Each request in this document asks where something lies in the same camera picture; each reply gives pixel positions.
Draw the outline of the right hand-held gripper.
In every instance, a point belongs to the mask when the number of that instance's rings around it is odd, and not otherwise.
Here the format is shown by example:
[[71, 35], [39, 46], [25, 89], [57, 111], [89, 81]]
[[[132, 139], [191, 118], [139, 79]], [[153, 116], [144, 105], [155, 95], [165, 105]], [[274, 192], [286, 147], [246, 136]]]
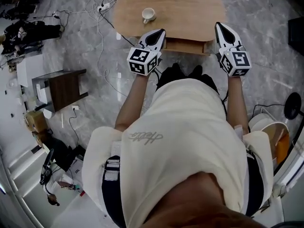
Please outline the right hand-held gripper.
[[219, 45], [220, 67], [229, 77], [245, 76], [252, 64], [238, 33], [221, 22], [216, 22], [215, 32]]

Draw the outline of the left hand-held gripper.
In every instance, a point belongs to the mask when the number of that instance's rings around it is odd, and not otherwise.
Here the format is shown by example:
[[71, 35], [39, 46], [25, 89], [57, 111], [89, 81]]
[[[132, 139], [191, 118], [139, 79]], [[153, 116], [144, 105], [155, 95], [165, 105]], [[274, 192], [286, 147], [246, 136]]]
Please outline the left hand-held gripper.
[[139, 45], [142, 48], [131, 47], [129, 51], [127, 57], [129, 70], [135, 74], [148, 76], [160, 63], [159, 60], [162, 55], [160, 50], [165, 38], [166, 31], [162, 28], [142, 35], [139, 39]]

